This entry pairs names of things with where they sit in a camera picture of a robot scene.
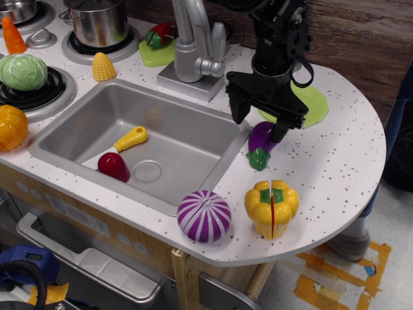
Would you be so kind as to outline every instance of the sink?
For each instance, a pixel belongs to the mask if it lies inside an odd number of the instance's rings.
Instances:
[[[121,151],[123,183],[97,171],[97,160],[131,129],[148,139]],[[212,191],[247,140],[250,125],[230,114],[120,79],[100,82],[28,143],[40,160],[175,216],[181,200]]]

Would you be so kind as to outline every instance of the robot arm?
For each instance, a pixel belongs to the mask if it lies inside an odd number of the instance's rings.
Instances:
[[[256,107],[277,118],[272,142],[280,142],[289,129],[301,128],[307,106],[292,92],[291,81],[298,87],[311,84],[314,71],[303,54],[310,50],[305,0],[219,0],[227,9],[248,14],[254,19],[257,39],[252,58],[252,74],[228,72],[227,93],[236,123]],[[311,75],[310,81],[298,83],[296,65],[302,64]]]

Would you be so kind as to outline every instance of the silver pot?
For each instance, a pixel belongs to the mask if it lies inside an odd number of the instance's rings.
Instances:
[[[103,48],[126,39],[129,27],[125,0],[64,0],[63,3],[80,43]]]
[[[8,17],[16,25],[28,21],[36,12],[36,0],[0,0],[0,20]]]

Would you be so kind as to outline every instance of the speckled white countertop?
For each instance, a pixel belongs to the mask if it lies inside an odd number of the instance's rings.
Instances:
[[[48,66],[67,71],[76,82],[75,102],[97,82],[92,77],[91,66],[73,63],[62,54],[61,42],[72,30],[57,17],[65,11],[63,2],[45,2],[56,12],[55,19],[46,28],[58,37],[58,42],[50,48],[25,53],[40,57]],[[141,35],[153,26],[134,19],[129,23]],[[8,54],[3,39],[0,39],[0,53]],[[253,53],[248,48],[231,46],[225,57],[227,70],[251,72]],[[156,76],[163,68],[144,67],[139,51],[114,63],[114,67],[119,79],[230,113],[224,89],[207,103],[159,88]],[[319,66],[314,66],[314,70],[312,86],[327,97],[328,115],[315,126],[290,130],[271,152],[268,167],[261,172],[248,164],[245,156],[248,145],[244,144],[214,190],[229,204],[232,225],[222,239],[211,244],[189,240],[175,217],[32,157],[26,149],[29,139],[58,115],[30,124],[24,143],[10,152],[0,153],[0,162],[213,265],[257,264],[291,256],[325,242],[358,216],[379,182],[385,161],[383,127],[365,96],[337,72]],[[252,108],[246,120],[253,127],[264,118]],[[301,205],[283,235],[268,241],[255,232],[243,200],[255,183],[275,179],[282,179],[295,188]]]

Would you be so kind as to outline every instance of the green cabbage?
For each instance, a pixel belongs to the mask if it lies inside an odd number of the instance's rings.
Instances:
[[[37,90],[46,83],[47,75],[46,64],[35,56],[13,54],[0,60],[0,81],[15,90]]]

